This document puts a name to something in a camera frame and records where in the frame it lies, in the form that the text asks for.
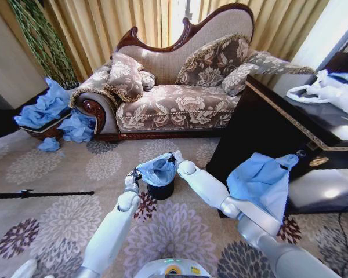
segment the rug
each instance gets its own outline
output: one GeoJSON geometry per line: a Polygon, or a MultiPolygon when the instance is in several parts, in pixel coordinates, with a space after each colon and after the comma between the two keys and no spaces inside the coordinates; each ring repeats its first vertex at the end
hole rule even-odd
{"type": "MultiPolygon", "coordinates": [[[[79,192],[93,196],[0,200],[0,278],[11,277],[28,259],[38,260],[34,277],[72,277],[84,249],[124,190],[125,175],[141,162],[180,149],[205,167],[219,139],[191,138],[61,142],[60,150],[37,150],[39,141],[20,130],[0,138],[0,193],[79,192]]],[[[178,176],[173,195],[160,201],[140,183],[141,203],[112,267],[104,277],[133,277],[148,261],[188,258],[214,277],[274,277],[267,259],[238,234],[236,220],[219,218],[178,176]]],[[[348,241],[348,213],[342,216],[348,241]]],[[[290,215],[278,240],[297,244],[348,277],[348,249],[338,214],[290,215]]]]}

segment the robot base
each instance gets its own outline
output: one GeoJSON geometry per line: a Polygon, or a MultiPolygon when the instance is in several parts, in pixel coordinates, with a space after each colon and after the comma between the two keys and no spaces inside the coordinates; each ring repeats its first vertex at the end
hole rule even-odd
{"type": "Polygon", "coordinates": [[[170,274],[174,277],[211,277],[200,264],[190,259],[158,259],[146,263],[135,278],[168,277],[170,274]]]}

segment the light blue cloth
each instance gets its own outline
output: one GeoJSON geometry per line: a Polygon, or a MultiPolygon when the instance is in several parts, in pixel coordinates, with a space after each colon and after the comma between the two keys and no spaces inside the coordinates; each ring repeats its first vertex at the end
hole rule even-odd
{"type": "Polygon", "coordinates": [[[282,223],[288,197],[289,172],[298,161],[296,155],[274,159],[255,152],[228,176],[230,195],[249,200],[282,223]]]}

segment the carved wooden frame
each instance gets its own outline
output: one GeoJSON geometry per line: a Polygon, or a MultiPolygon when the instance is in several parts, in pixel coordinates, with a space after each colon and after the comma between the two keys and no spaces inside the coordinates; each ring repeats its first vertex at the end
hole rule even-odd
{"type": "Polygon", "coordinates": [[[183,19],[184,30],[183,30],[181,36],[173,45],[171,45],[169,47],[157,48],[157,47],[151,47],[151,46],[146,45],[137,37],[138,28],[134,26],[128,32],[126,32],[126,34],[121,38],[121,40],[119,41],[119,43],[116,47],[116,51],[119,51],[122,47],[129,46],[129,45],[140,46],[144,49],[154,51],[154,52],[174,51],[174,50],[182,47],[186,42],[188,42],[213,17],[217,16],[221,12],[224,12],[226,10],[232,10],[232,9],[244,10],[251,16],[252,24],[253,24],[252,35],[250,38],[250,41],[251,41],[253,34],[254,34],[254,15],[248,6],[243,5],[243,4],[239,4],[239,3],[233,3],[233,4],[228,4],[228,5],[224,5],[224,6],[219,7],[214,12],[209,14],[202,22],[200,22],[196,25],[190,23],[190,20],[187,17],[185,17],[183,19]]]}
{"type": "Polygon", "coordinates": [[[95,140],[122,141],[138,139],[167,139],[167,138],[201,138],[220,137],[225,129],[203,131],[170,131],[170,132],[146,132],[146,133],[119,133],[119,134],[96,134],[95,140]]]}
{"type": "Polygon", "coordinates": [[[95,133],[99,134],[106,124],[106,112],[104,108],[95,100],[84,100],[82,102],[82,107],[87,113],[95,116],[97,128],[95,133]]]}

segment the wicker basket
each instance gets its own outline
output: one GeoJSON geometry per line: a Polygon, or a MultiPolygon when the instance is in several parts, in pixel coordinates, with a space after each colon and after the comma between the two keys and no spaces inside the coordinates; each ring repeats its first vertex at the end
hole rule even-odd
{"type": "Polygon", "coordinates": [[[20,129],[27,131],[31,136],[44,140],[46,137],[56,137],[60,139],[63,135],[63,130],[57,129],[64,119],[67,119],[71,115],[71,110],[67,110],[61,114],[60,119],[55,119],[39,129],[32,129],[27,126],[19,126],[20,129]]]}

